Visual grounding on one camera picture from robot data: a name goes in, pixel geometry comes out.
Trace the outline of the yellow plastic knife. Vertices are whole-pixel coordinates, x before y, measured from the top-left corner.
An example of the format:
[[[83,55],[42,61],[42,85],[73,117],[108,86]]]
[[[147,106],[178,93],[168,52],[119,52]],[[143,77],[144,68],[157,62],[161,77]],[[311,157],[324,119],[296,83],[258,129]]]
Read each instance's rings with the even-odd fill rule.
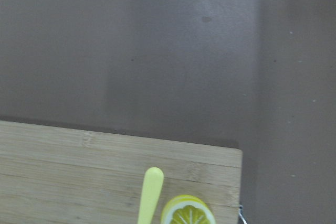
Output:
[[[152,222],[164,182],[164,174],[158,167],[149,168],[142,184],[137,224]]]

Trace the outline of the wooden cutting board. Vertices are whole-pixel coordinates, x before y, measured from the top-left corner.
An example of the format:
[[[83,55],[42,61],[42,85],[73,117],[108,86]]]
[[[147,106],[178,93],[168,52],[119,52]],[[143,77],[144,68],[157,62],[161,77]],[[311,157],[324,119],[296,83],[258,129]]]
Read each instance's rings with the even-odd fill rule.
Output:
[[[236,223],[242,159],[235,148],[1,121],[1,223],[136,223],[150,167],[165,177],[154,223],[182,194]]]

